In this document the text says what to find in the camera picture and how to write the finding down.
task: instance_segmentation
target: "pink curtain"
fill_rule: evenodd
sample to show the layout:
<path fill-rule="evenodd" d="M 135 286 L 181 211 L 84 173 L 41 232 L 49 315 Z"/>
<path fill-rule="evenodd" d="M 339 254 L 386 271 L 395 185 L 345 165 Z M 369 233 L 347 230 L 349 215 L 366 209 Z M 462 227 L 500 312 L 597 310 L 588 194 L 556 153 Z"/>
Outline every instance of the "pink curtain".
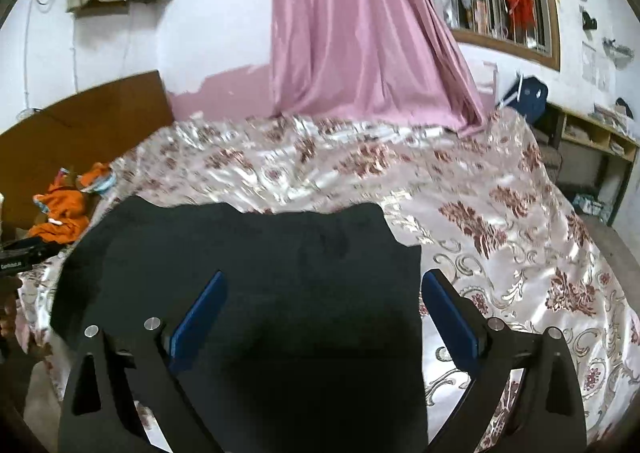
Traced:
<path fill-rule="evenodd" d="M 433 0 L 273 0 L 277 112 L 447 126 L 486 112 Z"/>

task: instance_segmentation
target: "floral bedspread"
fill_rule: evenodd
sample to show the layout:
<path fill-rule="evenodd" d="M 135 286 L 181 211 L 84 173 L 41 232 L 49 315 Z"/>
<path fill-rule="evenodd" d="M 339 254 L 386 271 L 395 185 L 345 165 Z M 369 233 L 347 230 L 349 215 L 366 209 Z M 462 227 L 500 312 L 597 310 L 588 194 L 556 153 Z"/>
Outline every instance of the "floral bedspread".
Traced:
<path fill-rule="evenodd" d="M 468 140 L 421 126 L 278 118 L 175 123 L 113 162 L 118 182 L 92 224 L 132 194 L 161 206 L 227 202 L 263 213 L 332 212 L 377 202 L 399 242 L 422 246 L 487 317 L 511 328 L 564 331 L 589 440 L 622 416 L 640 383 L 640 322 L 583 222 L 552 184 L 514 110 Z M 39 341 L 65 256 L 22 274 L 21 300 Z M 468 385 L 416 292 L 433 437 Z M 66 366 L 52 359 L 61 388 Z M 479 448 L 500 435 L 518 388 L 514 372 Z"/>

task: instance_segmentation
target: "desk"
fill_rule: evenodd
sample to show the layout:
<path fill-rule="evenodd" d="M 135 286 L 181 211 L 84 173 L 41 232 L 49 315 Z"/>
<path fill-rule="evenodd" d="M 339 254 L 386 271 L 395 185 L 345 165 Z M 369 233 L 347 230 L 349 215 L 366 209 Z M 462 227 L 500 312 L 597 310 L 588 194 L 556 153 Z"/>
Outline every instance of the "desk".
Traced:
<path fill-rule="evenodd" d="M 550 107 L 552 110 L 552 122 L 554 127 L 549 140 L 550 146 L 557 150 L 560 147 L 561 141 L 566 141 L 568 143 L 592 148 L 593 150 L 597 150 L 603 154 L 603 160 L 598 172 L 598 182 L 602 183 L 604 173 L 607 170 L 607 165 L 609 164 L 609 159 L 611 157 L 621 159 L 625 162 L 625 173 L 622 179 L 622 184 L 618 189 L 618 195 L 616 196 L 616 200 L 613 204 L 613 211 L 611 212 L 611 216 L 608 221 L 608 225 L 611 226 L 618 214 L 620 204 L 622 204 L 622 199 L 625 196 L 626 187 L 628 186 L 629 178 L 631 177 L 631 171 L 633 170 L 636 153 L 638 152 L 640 143 L 623 136 L 619 132 L 615 131 L 612 126 L 590 118 L 585 114 L 564 109 L 553 103 L 547 103 L 547 107 Z M 589 140 L 582 140 L 567 133 L 567 124 L 578 126 L 583 129 L 589 135 Z M 609 143 L 611 141 L 622 146 L 622 148 L 625 149 L 625 153 L 623 155 L 619 155 L 614 152 L 609 147 Z"/>

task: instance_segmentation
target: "wooden headboard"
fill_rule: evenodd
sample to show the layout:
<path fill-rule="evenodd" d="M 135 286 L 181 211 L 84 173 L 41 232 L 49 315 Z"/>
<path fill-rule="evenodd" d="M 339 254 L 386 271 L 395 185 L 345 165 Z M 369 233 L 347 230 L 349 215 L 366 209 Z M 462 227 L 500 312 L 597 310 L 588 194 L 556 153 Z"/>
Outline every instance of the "wooden headboard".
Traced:
<path fill-rule="evenodd" d="M 0 135 L 2 240 L 28 229 L 60 168 L 82 173 L 111 162 L 174 121 L 157 71 L 124 78 L 60 101 Z"/>

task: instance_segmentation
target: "silver screw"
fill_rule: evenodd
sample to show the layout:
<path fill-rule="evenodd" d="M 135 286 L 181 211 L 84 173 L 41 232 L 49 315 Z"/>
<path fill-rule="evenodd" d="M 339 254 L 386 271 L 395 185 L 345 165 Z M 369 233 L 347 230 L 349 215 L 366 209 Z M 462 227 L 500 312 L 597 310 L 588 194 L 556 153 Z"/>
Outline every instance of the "silver screw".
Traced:
<path fill-rule="evenodd" d="M 98 330 L 100 330 L 98 328 L 98 325 L 89 325 L 87 328 L 84 329 L 84 335 L 87 336 L 88 338 L 92 338 L 96 334 L 98 334 Z"/>
<path fill-rule="evenodd" d="M 158 318 L 149 318 L 145 321 L 145 328 L 147 330 L 156 330 L 160 326 L 160 320 Z"/>
<path fill-rule="evenodd" d="M 562 332 L 560 331 L 559 328 L 556 327 L 549 327 L 548 329 L 549 335 L 553 338 L 553 339 L 560 339 L 562 337 Z"/>
<path fill-rule="evenodd" d="M 500 331 L 504 328 L 504 321 L 500 318 L 489 318 L 488 325 L 492 330 Z"/>

